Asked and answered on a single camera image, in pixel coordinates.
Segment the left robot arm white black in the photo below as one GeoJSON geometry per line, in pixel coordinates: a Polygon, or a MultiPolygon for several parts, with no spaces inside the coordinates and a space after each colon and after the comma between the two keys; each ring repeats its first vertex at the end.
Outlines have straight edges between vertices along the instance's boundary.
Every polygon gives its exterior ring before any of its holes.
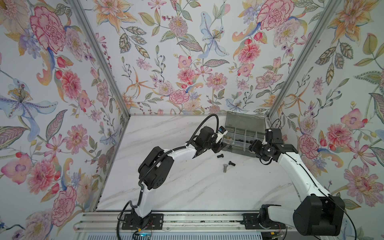
{"type": "Polygon", "coordinates": [[[167,179],[175,162],[188,161],[202,155],[208,150],[220,152],[226,144],[223,141],[228,133],[223,126],[217,131],[205,126],[197,136],[193,136],[180,147],[164,150],[154,147],[138,169],[140,195],[133,213],[141,218],[147,217],[153,210],[153,192],[167,179]]]}

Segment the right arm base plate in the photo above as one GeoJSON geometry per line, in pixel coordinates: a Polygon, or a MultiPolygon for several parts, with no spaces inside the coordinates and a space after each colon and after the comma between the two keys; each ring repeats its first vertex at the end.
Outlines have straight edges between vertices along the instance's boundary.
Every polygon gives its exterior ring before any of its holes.
{"type": "Polygon", "coordinates": [[[279,231],[286,228],[285,224],[262,220],[258,213],[242,214],[242,216],[243,219],[240,221],[240,224],[244,225],[246,230],[279,231]]]}

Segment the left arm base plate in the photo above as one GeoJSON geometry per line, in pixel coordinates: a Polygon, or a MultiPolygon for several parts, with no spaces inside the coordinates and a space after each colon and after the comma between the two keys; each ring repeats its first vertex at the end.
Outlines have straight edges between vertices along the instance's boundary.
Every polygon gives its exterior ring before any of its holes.
{"type": "Polygon", "coordinates": [[[136,213],[125,214],[122,217],[122,230],[162,230],[164,223],[164,214],[149,214],[141,218],[136,213]]]}

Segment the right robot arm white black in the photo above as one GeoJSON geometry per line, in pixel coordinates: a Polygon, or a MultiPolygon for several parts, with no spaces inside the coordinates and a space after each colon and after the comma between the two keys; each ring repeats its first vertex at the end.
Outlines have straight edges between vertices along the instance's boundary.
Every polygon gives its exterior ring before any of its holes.
{"type": "Polygon", "coordinates": [[[338,236],[341,232],[345,203],[333,197],[305,166],[297,149],[283,141],[280,129],[267,129],[263,141],[249,147],[260,160],[278,163],[290,177],[301,203],[295,209],[280,205],[262,205],[258,222],[263,228],[284,224],[303,236],[338,236]]]}

